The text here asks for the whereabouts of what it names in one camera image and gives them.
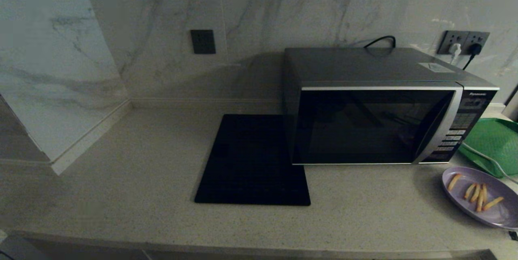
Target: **purple plate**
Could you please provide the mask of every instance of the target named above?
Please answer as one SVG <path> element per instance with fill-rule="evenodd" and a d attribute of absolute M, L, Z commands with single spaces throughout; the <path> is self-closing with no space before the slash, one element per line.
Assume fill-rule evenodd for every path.
<path fill-rule="evenodd" d="M 448 185 L 457 173 L 462 176 L 457 180 L 453 190 L 448 191 Z M 503 196 L 503 201 L 486 211 L 476 212 L 477 202 L 470 203 L 464 199 L 466 189 L 472 183 L 487 185 L 487 202 L 499 196 Z M 518 195 L 495 177 L 468 167 L 452 167 L 442 174 L 442 187 L 453 203 L 477 221 L 491 227 L 518 230 Z"/>

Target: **black switch plate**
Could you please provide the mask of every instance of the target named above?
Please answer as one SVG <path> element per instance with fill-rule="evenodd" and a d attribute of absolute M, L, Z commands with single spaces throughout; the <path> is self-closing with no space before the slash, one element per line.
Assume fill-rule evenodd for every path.
<path fill-rule="evenodd" d="M 215 54 L 214 32 L 212 30 L 191 30 L 195 54 Z"/>

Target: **white plug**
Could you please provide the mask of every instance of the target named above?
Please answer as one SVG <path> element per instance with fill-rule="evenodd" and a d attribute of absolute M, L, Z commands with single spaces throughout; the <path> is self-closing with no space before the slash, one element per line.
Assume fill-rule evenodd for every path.
<path fill-rule="evenodd" d="M 452 54 L 452 60 L 450 63 L 453 63 L 453 61 L 455 61 L 461 54 L 462 47 L 458 42 L 456 42 L 456 43 L 452 44 L 452 46 L 450 47 L 448 52 L 450 52 L 450 54 Z"/>

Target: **black mat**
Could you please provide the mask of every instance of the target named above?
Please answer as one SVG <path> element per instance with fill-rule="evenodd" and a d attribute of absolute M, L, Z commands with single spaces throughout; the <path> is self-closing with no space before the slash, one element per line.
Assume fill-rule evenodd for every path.
<path fill-rule="evenodd" d="M 194 201 L 310 205 L 304 167 L 290 164 L 282 116 L 223 116 Z"/>

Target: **microwave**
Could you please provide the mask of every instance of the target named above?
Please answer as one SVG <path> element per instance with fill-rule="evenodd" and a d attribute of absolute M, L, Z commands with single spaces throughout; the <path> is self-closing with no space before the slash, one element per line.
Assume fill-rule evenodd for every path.
<path fill-rule="evenodd" d="M 447 163 L 499 87 L 411 48 L 289 48 L 292 164 Z"/>

